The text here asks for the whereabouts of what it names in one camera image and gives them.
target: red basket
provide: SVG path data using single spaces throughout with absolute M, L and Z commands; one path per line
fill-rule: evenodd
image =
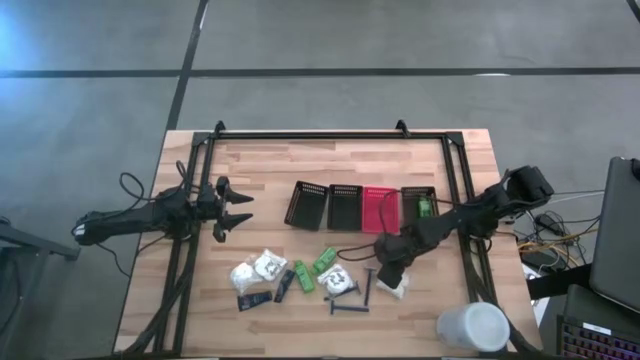
M 380 203 L 382 205 L 382 217 L 387 232 L 396 234 L 400 231 L 398 227 L 398 192 L 392 188 L 365 187 L 362 195 L 362 231 L 366 233 L 381 233 L 382 223 L 380 222 Z

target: white label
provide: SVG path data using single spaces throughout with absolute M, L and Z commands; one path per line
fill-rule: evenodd
M 585 329 L 597 331 L 597 332 L 605 334 L 605 335 L 611 335 L 611 330 L 609 330 L 607 328 L 600 327 L 598 325 L 591 325 L 591 324 L 587 324 L 587 323 L 582 323 L 582 327 L 585 328 Z

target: plastic cup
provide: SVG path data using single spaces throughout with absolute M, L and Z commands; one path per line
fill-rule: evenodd
M 445 311 L 438 317 L 436 332 L 447 346 L 483 352 L 502 349 L 510 334 L 502 310 L 485 302 Z

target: black basket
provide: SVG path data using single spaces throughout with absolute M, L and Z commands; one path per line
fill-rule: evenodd
M 362 186 L 329 186 L 329 219 L 331 230 L 360 231 L 362 229 Z
M 416 186 L 404 187 L 400 189 L 402 192 L 402 212 L 403 224 L 408 225 L 418 218 L 418 201 L 421 197 L 431 200 L 434 215 L 439 215 L 438 202 L 434 200 L 436 197 L 436 188 L 433 186 Z
M 302 229 L 318 231 L 329 189 L 304 181 L 296 182 L 284 223 Z

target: black floor line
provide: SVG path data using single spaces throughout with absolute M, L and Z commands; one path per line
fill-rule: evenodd
M 193 21 L 193 28 L 191 30 L 191 37 L 189 38 L 189 45 L 187 46 L 187 52 L 184 55 L 182 70 L 180 70 L 180 78 L 178 79 L 178 85 L 176 86 L 176 93 L 174 94 L 173 101 L 171 102 L 171 110 L 169 111 L 166 130 L 175 130 L 178 126 L 180 110 L 182 109 L 184 94 L 187 91 L 190 71 L 193 66 L 193 59 L 196 56 L 198 40 L 200 39 L 200 32 L 202 30 L 208 4 L 209 0 L 200 0 L 200 3 L 198 4 L 198 10 L 196 11 L 196 17 Z
M 633 15 L 635 15 L 636 20 L 640 22 L 640 6 L 638 6 L 637 0 L 627 0 L 627 4 L 629 4 L 629 7 L 631 8 Z
M 185 65 L 193 64 L 195 47 Z M 196 70 L 8 70 L 5 79 L 51 78 L 175 78 L 179 77 L 174 102 L 184 98 L 189 78 L 314 78 L 367 76 L 572 76 L 640 75 L 640 67 L 540 67 L 540 68 L 316 68 L 316 69 L 196 69 Z
M 335 68 L 335 69 L 209 69 L 192 70 L 196 78 L 365 77 L 365 76 L 562 76 L 638 75 L 640 67 L 545 68 Z
M 0 70 L 0 78 L 58 79 L 58 78 L 172 78 L 180 70 Z

